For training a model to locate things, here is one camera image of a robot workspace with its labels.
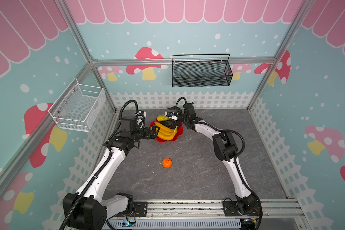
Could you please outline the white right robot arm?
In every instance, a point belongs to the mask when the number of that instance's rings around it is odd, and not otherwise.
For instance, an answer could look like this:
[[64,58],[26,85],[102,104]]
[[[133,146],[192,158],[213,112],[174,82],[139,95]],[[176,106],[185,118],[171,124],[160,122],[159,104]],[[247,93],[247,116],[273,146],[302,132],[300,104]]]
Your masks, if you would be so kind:
[[183,122],[186,128],[212,140],[214,153],[224,163],[234,185],[238,213],[248,216],[254,211],[257,219],[260,219],[263,215],[261,201],[249,187],[239,163],[239,156],[245,149],[242,135],[234,130],[219,129],[208,124],[196,115],[193,103],[185,103],[183,109],[176,104],[173,111],[177,120]]

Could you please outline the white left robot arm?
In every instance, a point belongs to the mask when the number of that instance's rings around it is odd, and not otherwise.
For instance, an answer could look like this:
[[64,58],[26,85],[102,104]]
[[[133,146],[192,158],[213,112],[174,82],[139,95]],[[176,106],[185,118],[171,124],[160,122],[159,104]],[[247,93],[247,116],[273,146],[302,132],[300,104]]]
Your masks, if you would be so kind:
[[60,229],[66,227],[78,230],[100,230],[108,220],[122,215],[126,219],[135,215],[134,197],[118,193],[109,200],[103,200],[106,187],[119,165],[133,148],[140,147],[141,140],[157,138],[158,129],[148,127],[146,113],[138,111],[131,116],[120,117],[117,129],[103,144],[105,152],[86,182],[75,192],[63,199],[64,220]]

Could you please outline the yellow fake banana bunch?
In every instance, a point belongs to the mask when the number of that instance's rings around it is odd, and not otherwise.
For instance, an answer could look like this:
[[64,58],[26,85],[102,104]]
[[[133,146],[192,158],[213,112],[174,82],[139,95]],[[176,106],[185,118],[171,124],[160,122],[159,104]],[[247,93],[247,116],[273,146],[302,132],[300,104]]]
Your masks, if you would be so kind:
[[158,137],[162,140],[170,141],[176,136],[178,132],[177,126],[175,127],[175,129],[171,129],[158,122],[155,122],[154,124],[159,128]]

